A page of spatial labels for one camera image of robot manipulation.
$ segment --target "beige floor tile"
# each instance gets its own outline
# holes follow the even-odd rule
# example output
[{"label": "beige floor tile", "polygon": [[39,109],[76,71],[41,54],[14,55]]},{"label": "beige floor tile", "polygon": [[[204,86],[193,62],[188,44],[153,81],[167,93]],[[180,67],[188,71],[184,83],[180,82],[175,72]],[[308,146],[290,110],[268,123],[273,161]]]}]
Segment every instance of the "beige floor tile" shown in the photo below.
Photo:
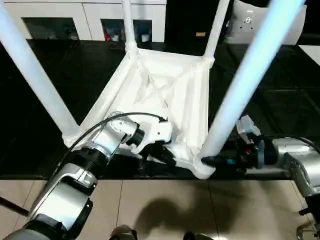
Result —
[{"label": "beige floor tile", "polygon": [[139,240],[182,240],[186,231],[217,237],[206,181],[124,180],[117,225]]},{"label": "beige floor tile", "polygon": [[[32,207],[32,204],[38,197],[40,191],[43,189],[45,184],[46,184],[46,181],[42,181],[42,180],[34,181],[34,184],[32,185],[29,196],[27,197],[23,206],[25,209],[30,210],[30,208]],[[19,215],[18,220],[14,226],[14,230],[18,230],[22,228],[26,223],[27,223],[27,218],[25,216]]]},{"label": "beige floor tile", "polygon": [[[0,196],[23,207],[30,192],[33,180],[1,180]],[[0,239],[10,234],[18,220],[19,214],[0,206]]]},{"label": "beige floor tile", "polygon": [[77,240],[108,239],[117,225],[121,180],[101,180],[94,190],[93,209]]},{"label": "beige floor tile", "polygon": [[302,204],[290,181],[210,183],[221,240],[295,240]]}]

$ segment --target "black table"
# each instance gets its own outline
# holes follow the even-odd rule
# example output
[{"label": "black table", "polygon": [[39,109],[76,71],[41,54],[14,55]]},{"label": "black table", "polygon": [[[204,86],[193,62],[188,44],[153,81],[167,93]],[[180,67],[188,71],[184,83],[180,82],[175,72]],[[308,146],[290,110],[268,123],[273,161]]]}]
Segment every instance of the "black table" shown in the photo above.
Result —
[{"label": "black table", "polygon": [[[123,45],[103,41],[31,40],[29,44],[78,124],[125,55]],[[199,56],[204,52],[163,43],[141,47]],[[247,47],[228,44],[217,47],[215,64],[210,70],[209,125]],[[0,179],[46,180],[67,148],[59,129],[3,47],[0,60]],[[319,72],[320,67],[298,46],[282,46],[243,114],[249,114],[264,134],[297,135],[320,143]],[[117,156],[103,178],[195,178],[189,170],[168,169],[153,162],[147,163],[146,177],[145,172],[138,170],[139,164],[137,159]],[[211,178],[234,177],[241,178],[227,175]]]}]

